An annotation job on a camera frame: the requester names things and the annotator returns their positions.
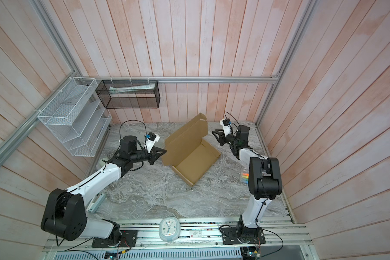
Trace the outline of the black mesh wall basket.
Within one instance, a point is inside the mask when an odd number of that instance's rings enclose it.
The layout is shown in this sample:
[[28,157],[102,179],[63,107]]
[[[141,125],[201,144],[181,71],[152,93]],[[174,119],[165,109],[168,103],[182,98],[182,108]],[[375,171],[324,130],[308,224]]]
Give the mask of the black mesh wall basket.
[[[149,94],[110,94],[110,87],[126,87],[156,84],[154,91]],[[160,104],[160,92],[156,80],[102,80],[97,86],[96,93],[107,109],[135,109],[158,108]]]

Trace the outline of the pale blue alarm clock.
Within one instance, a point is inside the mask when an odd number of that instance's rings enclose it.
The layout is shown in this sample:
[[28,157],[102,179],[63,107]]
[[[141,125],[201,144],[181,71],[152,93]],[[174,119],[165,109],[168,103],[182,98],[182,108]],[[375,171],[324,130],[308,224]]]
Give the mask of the pale blue alarm clock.
[[180,235],[180,221],[176,217],[163,219],[159,224],[159,237],[165,242],[172,242]]

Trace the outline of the pack of coloured markers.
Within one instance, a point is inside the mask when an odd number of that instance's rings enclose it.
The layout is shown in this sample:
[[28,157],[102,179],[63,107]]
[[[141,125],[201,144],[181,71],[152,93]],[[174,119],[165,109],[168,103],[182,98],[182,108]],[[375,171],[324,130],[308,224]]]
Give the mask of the pack of coloured markers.
[[240,182],[243,184],[248,184],[249,182],[249,172],[247,169],[242,169],[240,172]]

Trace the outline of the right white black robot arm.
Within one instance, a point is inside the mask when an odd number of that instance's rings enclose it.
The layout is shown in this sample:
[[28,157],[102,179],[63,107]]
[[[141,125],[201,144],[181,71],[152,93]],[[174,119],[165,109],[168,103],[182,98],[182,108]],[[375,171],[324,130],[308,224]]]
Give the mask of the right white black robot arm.
[[283,185],[280,165],[277,158],[263,156],[248,145],[250,128],[238,125],[233,131],[229,119],[220,121],[221,128],[212,132],[221,146],[228,144],[233,155],[248,165],[248,188],[250,199],[248,206],[235,228],[225,227],[224,244],[231,242],[265,242],[260,226],[267,207],[282,193]]

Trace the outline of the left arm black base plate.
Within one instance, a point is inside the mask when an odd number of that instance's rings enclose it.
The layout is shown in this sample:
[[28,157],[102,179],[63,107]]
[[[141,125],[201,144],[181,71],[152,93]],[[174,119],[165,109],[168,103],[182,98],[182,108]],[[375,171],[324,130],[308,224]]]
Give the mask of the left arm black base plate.
[[117,230],[108,238],[95,238],[92,243],[92,248],[133,248],[136,245],[137,234],[137,230]]

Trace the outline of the aluminium front rail frame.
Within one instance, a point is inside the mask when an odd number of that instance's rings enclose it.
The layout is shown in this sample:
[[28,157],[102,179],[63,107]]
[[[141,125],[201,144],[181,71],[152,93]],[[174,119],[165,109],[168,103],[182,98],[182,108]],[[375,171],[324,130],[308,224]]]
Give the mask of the aluminium front rail frame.
[[[43,248],[45,260],[317,260],[308,229],[288,216],[264,217],[265,244],[224,245],[219,228],[236,227],[235,217],[181,218],[180,235],[172,242],[159,237],[159,219],[120,221],[121,230],[137,230],[133,248],[92,248],[93,238],[72,242],[49,238]],[[202,231],[190,238],[189,231]]]

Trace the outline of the small white label card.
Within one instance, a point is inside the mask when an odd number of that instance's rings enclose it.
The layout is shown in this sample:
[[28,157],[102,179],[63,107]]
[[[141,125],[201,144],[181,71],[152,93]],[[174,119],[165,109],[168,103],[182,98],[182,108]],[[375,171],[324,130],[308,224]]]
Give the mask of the small white label card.
[[189,231],[190,233],[190,238],[202,238],[202,231],[200,230],[192,230],[192,231]]

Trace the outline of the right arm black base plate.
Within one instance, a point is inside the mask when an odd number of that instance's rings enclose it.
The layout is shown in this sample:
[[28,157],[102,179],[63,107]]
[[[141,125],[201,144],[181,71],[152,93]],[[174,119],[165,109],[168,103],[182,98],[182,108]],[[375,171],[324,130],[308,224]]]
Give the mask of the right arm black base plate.
[[221,226],[219,231],[222,235],[224,245],[235,244],[265,244],[266,240],[262,229],[241,229],[237,227],[230,227],[228,225]]

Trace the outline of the brown cardboard box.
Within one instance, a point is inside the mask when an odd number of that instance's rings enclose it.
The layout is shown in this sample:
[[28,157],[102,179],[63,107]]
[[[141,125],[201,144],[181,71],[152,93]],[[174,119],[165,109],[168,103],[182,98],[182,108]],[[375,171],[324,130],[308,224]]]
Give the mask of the brown cardboard box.
[[204,140],[207,135],[207,118],[199,113],[165,140],[167,153],[161,156],[163,165],[171,167],[189,187],[221,156],[219,150]]

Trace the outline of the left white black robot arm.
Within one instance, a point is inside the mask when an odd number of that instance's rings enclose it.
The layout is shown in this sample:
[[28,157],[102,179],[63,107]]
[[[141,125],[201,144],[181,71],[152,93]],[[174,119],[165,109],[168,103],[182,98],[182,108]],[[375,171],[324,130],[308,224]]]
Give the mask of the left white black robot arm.
[[49,194],[41,221],[41,229],[67,241],[98,238],[109,247],[121,241],[119,225],[113,221],[88,219],[86,206],[109,184],[132,171],[135,163],[147,161],[150,165],[166,153],[156,147],[159,135],[150,132],[142,146],[136,136],[127,135],[120,140],[118,150],[103,167],[82,182],[65,190],[55,189]]

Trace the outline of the white paper in basket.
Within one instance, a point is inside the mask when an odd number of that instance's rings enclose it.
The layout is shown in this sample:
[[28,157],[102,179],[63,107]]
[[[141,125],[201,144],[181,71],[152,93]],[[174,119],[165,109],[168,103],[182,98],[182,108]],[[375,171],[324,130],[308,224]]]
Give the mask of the white paper in basket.
[[145,84],[138,86],[126,86],[126,87],[110,87],[110,94],[149,94],[154,91],[156,84]]

